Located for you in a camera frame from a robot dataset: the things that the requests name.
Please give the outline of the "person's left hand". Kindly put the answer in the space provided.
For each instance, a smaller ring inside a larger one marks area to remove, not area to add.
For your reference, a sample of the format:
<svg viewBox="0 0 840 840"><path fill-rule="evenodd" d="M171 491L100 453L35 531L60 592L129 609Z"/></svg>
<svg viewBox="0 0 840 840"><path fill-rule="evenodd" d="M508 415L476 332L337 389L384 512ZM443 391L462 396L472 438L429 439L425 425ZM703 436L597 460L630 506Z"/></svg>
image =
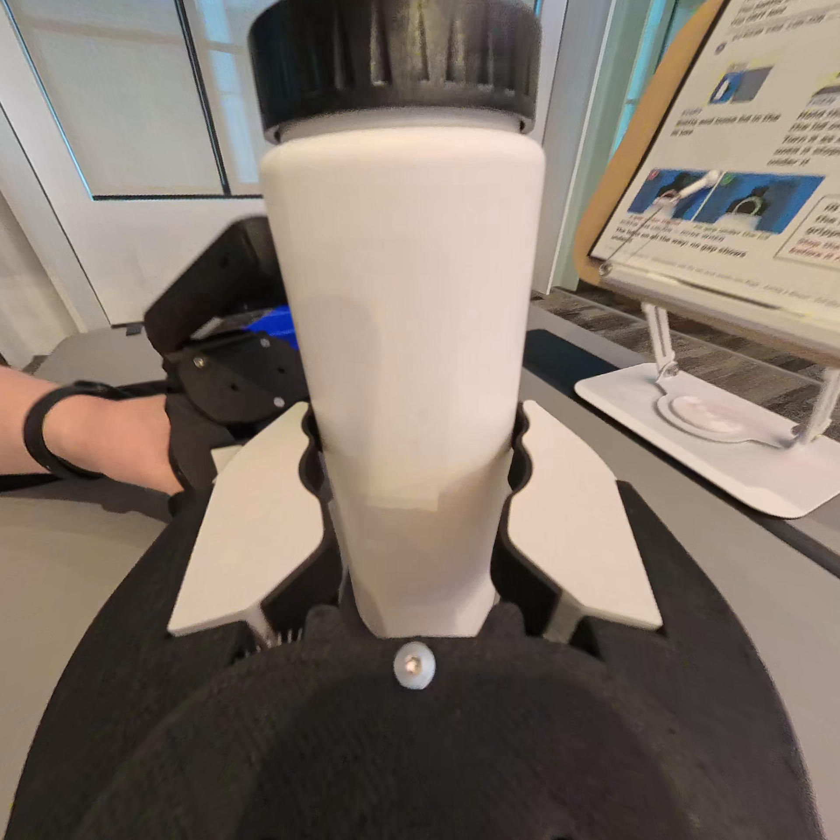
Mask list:
<svg viewBox="0 0 840 840"><path fill-rule="evenodd" d="M72 465L174 496L183 490L170 460L171 421L163 395L66 400L57 453Z"/></svg>

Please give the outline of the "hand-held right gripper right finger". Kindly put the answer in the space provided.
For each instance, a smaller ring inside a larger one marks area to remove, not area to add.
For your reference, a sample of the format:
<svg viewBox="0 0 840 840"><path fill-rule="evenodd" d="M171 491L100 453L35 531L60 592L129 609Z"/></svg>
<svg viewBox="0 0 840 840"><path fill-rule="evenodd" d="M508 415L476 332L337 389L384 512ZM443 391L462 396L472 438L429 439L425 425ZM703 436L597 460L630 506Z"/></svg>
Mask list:
<svg viewBox="0 0 840 840"><path fill-rule="evenodd" d="M606 462L540 404L519 404L510 495L493 547L493 583L526 634L552 625L563 641L586 617L657 631L663 626Z"/></svg>

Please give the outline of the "blue plastic bin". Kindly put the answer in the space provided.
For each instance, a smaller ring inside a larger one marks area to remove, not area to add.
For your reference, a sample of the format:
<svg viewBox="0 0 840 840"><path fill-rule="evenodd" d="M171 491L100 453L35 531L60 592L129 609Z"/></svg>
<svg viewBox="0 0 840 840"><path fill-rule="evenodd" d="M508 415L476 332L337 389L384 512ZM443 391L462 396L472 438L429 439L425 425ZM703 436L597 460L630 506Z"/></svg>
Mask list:
<svg viewBox="0 0 840 840"><path fill-rule="evenodd" d="M298 347L295 325L288 306L269 311L245 327L253 333L266 333L270 337L286 341L293 348Z"/></svg>

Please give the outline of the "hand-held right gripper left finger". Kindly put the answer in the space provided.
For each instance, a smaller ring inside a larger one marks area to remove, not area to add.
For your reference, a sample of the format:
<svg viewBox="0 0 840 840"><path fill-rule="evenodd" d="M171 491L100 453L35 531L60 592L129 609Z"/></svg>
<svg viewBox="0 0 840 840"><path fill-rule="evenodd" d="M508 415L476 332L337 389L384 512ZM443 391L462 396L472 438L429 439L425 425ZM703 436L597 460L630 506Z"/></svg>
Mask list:
<svg viewBox="0 0 840 840"><path fill-rule="evenodd" d="M343 581L328 484L311 406L299 402L215 479L168 633L243 623L261 647L298 641Z"/></svg>

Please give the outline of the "large window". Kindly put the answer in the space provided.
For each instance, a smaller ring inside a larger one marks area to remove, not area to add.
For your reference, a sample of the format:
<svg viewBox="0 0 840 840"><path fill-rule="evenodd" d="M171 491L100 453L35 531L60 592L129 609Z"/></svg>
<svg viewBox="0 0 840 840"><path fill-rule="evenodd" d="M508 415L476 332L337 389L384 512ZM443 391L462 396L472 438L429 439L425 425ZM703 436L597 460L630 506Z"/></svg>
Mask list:
<svg viewBox="0 0 840 840"><path fill-rule="evenodd" d="M257 197L247 34L267 1L13 1L10 23L95 201Z"/></svg>

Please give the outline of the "instruction board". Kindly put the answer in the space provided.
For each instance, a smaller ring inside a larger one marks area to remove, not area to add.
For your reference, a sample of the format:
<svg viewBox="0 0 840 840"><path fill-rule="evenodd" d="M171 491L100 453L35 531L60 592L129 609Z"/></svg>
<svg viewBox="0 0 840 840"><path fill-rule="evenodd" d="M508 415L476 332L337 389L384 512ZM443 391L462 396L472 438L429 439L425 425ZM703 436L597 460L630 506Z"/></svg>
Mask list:
<svg viewBox="0 0 840 840"><path fill-rule="evenodd" d="M837 367L838 70L838 2L704 3L579 222L579 278Z"/></svg>

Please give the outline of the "white plastic bottle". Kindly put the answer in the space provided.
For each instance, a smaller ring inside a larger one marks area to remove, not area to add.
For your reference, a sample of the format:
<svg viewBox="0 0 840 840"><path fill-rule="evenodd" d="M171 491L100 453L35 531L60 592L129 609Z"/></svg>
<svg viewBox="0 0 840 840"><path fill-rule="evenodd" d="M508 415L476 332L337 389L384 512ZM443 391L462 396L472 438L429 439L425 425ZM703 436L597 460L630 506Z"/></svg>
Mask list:
<svg viewBox="0 0 840 840"><path fill-rule="evenodd" d="M280 129L260 184L364 624L472 637L497 598L545 160L520 119Z"/></svg>

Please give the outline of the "black bottle lid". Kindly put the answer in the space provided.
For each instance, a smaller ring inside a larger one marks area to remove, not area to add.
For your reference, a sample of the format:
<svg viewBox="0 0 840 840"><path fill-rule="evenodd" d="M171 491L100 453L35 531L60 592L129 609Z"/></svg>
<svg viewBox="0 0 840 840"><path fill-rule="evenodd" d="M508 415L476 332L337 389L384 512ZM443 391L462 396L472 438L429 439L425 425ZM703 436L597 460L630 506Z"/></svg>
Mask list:
<svg viewBox="0 0 840 840"><path fill-rule="evenodd" d="M266 139L380 109L498 112L532 129L542 29L524 2L282 1L247 36Z"/></svg>

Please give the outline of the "black wristband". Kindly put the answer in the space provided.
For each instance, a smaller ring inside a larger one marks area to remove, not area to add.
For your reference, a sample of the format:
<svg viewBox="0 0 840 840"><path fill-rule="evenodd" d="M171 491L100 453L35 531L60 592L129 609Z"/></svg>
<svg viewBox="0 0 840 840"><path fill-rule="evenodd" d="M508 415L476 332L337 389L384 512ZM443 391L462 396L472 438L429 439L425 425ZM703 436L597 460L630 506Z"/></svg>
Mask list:
<svg viewBox="0 0 840 840"><path fill-rule="evenodd" d="M47 474L61 480L99 480L102 474L72 465L55 455L47 446L44 425L48 413L57 405L74 396L93 396L111 402L120 402L130 397L123 388L94 381L74 381L61 385L42 396L28 411L23 425L23 441L28 455Z"/></svg>

